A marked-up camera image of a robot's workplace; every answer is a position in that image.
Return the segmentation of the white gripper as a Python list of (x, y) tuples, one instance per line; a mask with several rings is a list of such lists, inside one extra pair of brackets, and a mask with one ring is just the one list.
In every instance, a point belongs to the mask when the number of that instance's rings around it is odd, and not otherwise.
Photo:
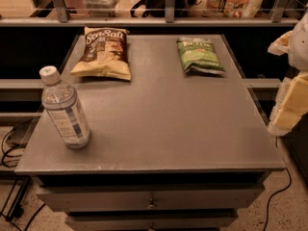
[[(290, 51), (293, 31), (277, 38), (268, 48), (272, 55), (281, 56)], [(268, 131), (276, 137), (290, 133), (308, 113), (308, 72), (300, 72), (293, 80), (285, 77), (280, 83), (275, 105), (269, 116)]]

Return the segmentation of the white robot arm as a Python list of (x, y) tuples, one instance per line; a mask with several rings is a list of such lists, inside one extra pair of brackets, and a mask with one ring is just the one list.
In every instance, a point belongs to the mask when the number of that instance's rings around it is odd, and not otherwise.
[(277, 56), (287, 54), (289, 65), (299, 71), (296, 77), (283, 79), (269, 116), (268, 131), (282, 137), (308, 113), (308, 14), (292, 31), (273, 42), (268, 52)]

